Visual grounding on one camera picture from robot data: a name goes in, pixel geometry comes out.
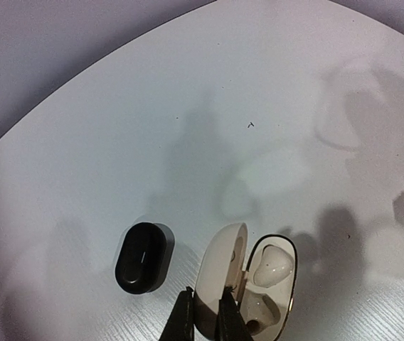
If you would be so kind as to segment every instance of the table surface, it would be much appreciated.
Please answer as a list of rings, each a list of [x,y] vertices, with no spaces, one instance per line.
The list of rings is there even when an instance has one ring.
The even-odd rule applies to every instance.
[[[113,268],[138,221],[176,246],[131,296]],[[232,222],[297,246],[281,340],[404,340],[404,36],[220,0],[53,93],[0,140],[0,340],[157,340]]]

